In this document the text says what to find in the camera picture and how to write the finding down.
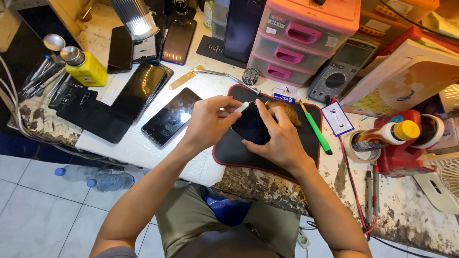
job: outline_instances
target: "screwdriver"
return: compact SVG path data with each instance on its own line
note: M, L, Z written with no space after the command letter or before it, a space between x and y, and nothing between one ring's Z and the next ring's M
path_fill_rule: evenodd
M330 145L328 144L327 140L325 139L325 137L324 137L324 135L322 134L322 132L320 131L320 129L317 127L317 124L315 123L313 117L312 117L311 114L306 110L306 108L305 108L304 105L303 105L303 102L301 102L301 100L300 100L299 102L300 102L301 108L302 108L303 111L304 111L304 114L306 115L306 118L308 119L309 124L310 124L311 127L313 128L314 133L316 134L317 138L319 139L320 144L322 145L322 148L324 149L325 153L327 153L328 155L333 155L333 152L332 152L331 149L330 149Z

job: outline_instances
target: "person's right hand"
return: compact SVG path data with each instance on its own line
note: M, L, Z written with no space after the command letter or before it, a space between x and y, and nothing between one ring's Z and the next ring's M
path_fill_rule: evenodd
M255 103L264 124L268 128L271 140L265 145L257 145L251 141L243 140L242 142L247 149L284 168L297 179L305 170L310 170L311 167L315 168L314 160L304 151L298 131L290 122L284 109L274 107L268 111L259 99Z

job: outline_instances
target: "yellow bottle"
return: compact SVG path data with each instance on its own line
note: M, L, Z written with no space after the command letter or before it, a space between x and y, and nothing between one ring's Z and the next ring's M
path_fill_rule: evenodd
M66 46L61 50L61 58L66 63L65 70L83 86L105 86L107 68L93 54Z

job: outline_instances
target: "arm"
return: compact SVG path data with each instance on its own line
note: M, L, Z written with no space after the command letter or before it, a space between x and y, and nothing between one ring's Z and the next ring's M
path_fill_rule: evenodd
M196 102L185 136L155 168L113 206L97 234L90 258L111 247L134 249L135 240L156 213L186 164L213 146L241 116L242 103L227 96Z
M370 258L371 252L362 229L320 176L284 110L275 107L268 111L260 100L256 103L271 140L263 146L246 140L243 140L244 144L251 152L283 167L298 180L317 228L335 258Z

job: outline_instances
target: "sauce bottle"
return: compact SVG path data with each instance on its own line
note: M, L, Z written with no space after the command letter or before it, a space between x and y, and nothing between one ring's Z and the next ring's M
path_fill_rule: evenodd
M387 123L381 128L370 129L355 135L352 139L352 148L358 152L372 151L382 149L387 145L401 145L419 135L419 126L411 120Z
M66 63L65 70L83 86L105 85L107 68L93 54L66 46L61 50L61 58Z

